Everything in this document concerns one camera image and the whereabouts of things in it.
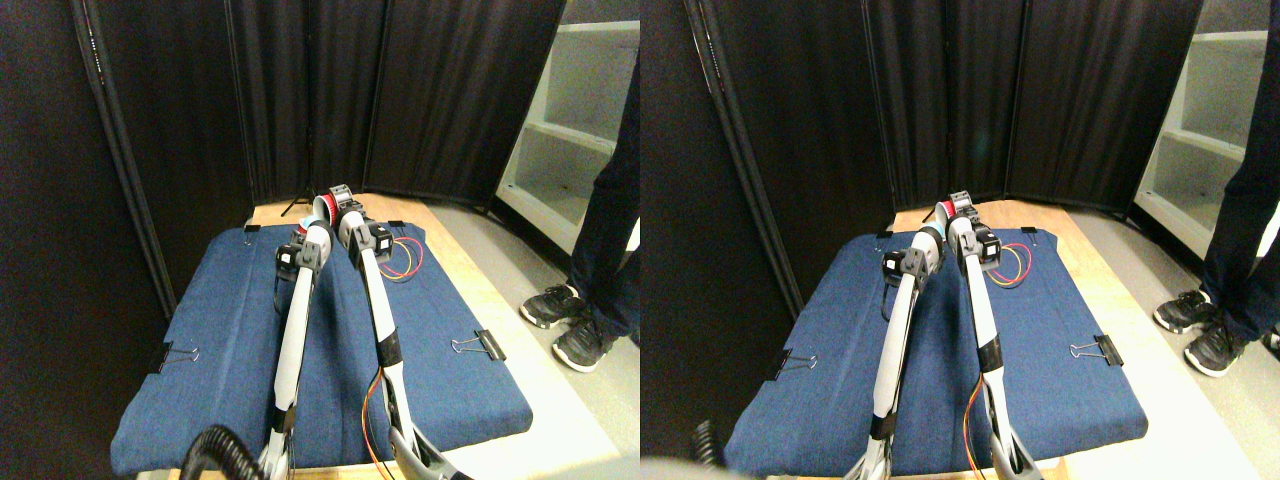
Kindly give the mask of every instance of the person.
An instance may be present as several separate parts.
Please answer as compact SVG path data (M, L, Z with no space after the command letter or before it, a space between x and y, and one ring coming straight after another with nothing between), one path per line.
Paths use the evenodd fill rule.
M1226 183L1217 228L1204 255L1201 287L1152 314L1172 333L1202 325L1183 356L1208 376L1228 367L1280 319L1280 237L1253 265L1263 230L1280 202L1280 1L1272 3L1262 79L1244 163Z
M631 232L640 219L640 170L634 145L636 78L631 78L618 143L609 163L595 177L582 229L573 244L568 279L520 306L520 315L538 328L563 320L572 328L552 343L564 365L584 374L621 337L640 330L640 251L626 256Z

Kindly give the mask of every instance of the gray floor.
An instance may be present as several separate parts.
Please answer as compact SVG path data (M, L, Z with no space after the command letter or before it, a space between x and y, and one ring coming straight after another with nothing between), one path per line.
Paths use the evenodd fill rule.
M1153 311L1178 293L1199 285L1190 270L1130 224L1092 210L1068 209L1068 212L1143 310ZM1165 337L1169 348L1179 357L1198 334L1198 330L1192 330L1176 335L1155 321L1151 328ZM1221 379L1201 375L1190 366L1187 370L1222 416L1258 475L1280 479L1280 361L1254 343L1244 349L1244 356ZM1187 453L1194 456L1194 445L1188 445Z
M544 288L564 283L564 273L543 260L525 242L490 216L449 205L428 205L449 234L466 250L489 282L515 311ZM543 330L525 323L547 355L568 328ZM640 456L640 349L630 339L614 343L591 374L580 374L556 362L604 433L623 456Z

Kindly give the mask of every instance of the black coiled cable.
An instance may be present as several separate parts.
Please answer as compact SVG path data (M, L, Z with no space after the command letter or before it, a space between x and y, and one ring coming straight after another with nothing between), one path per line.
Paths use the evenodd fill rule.
M710 420L703 420L694 429L694 462L704 466L724 466L724 452L716 440L716 425Z
M211 425L187 449L182 461L180 480L197 480L205 468L218 468L228 480L264 480L262 467L253 461L248 448L228 428Z

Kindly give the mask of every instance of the orange wire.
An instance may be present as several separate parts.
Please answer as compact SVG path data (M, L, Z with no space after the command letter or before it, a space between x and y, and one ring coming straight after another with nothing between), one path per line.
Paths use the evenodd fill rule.
M973 451L969 449L969 410L973 408L973 401L978 398L978 390L982 389L982 374L978 374L978 383L973 385L973 393L969 394L969 406L964 408L964 453L969 458L969 468L973 468L973 477L987 479L982 471L978 470L978 463L973 461Z
M369 415L369 397L374 396L374 389L378 388L378 383L383 380L383 369L378 369L378 376L374 378L374 383L369 384L369 392L365 393L365 404L360 408L360 431L365 435L365 447L369 448L369 458L374 460L374 468L378 468L378 474L385 480L390 480L388 474L384 472L381 462L378 461L378 456L374 454L374 444L369 443L369 426L365 425L365 417Z

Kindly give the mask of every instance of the shelving unit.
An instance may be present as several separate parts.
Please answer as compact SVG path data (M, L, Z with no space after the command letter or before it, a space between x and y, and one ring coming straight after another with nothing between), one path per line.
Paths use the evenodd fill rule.
M1244 161L1266 31L1201 33L1178 79L1169 114L1134 202L1201 257L1208 250L1222 188ZM1275 238L1272 219L1260 246Z
M640 22L562 24L498 198L572 253L595 175L617 147ZM639 225L632 233L636 243Z

